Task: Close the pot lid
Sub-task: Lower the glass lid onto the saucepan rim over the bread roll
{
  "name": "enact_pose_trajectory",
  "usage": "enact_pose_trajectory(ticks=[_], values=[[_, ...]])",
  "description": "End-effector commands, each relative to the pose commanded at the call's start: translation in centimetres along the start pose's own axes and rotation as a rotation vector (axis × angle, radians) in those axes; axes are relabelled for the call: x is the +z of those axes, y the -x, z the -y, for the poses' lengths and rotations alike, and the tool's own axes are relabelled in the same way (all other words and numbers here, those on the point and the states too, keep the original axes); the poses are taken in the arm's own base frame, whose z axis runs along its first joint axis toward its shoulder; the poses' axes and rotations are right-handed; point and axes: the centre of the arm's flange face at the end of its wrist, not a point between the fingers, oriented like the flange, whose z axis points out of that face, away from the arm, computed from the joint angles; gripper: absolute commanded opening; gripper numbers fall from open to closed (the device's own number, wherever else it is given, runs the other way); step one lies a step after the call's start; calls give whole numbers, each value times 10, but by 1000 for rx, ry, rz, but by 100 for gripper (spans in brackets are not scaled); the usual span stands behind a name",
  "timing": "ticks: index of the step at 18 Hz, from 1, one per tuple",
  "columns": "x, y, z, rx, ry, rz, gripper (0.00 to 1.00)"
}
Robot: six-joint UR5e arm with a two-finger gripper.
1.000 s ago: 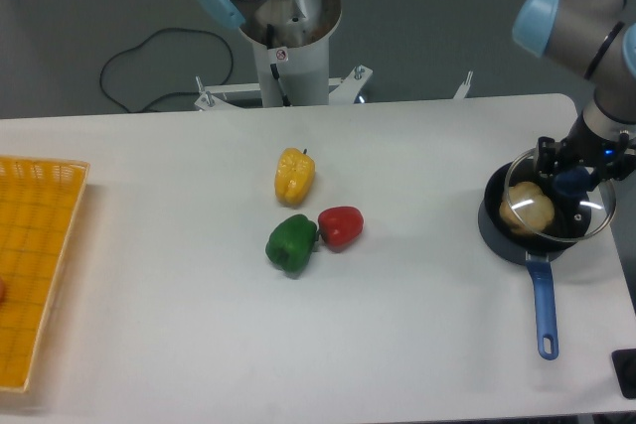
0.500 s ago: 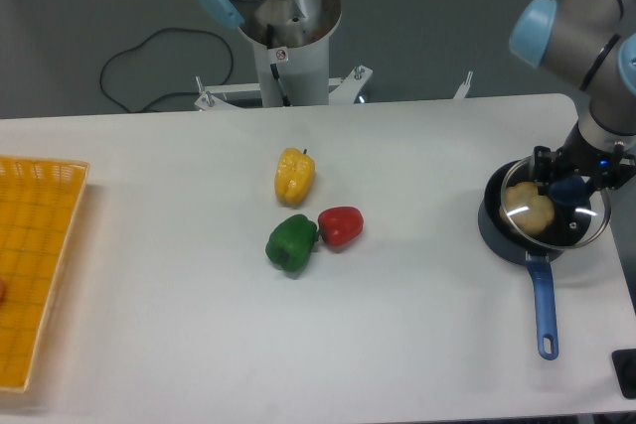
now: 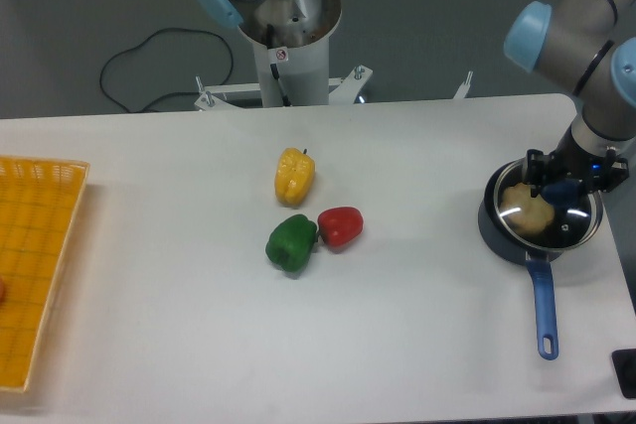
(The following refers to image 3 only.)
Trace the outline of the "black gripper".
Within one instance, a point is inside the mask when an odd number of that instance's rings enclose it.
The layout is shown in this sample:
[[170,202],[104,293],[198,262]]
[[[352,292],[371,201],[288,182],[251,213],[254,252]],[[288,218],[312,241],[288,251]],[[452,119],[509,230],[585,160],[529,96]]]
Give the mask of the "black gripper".
[[569,127],[549,154],[529,149],[525,158],[525,184],[532,198],[546,186],[577,181],[578,193],[610,193],[628,179],[628,161],[604,148],[590,153],[575,140]]

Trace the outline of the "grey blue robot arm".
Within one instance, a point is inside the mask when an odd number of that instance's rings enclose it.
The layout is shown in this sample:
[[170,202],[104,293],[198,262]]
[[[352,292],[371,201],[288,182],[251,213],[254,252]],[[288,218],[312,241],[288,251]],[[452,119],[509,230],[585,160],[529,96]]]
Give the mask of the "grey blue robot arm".
[[[361,82],[329,84],[329,39],[341,0],[198,0],[220,25],[251,42],[262,103],[346,104]],[[504,42],[508,59],[581,99],[583,108],[556,149],[531,150],[522,179],[533,196],[562,205],[628,178],[625,149],[635,138],[635,44],[609,38],[635,0],[560,0],[529,4]]]

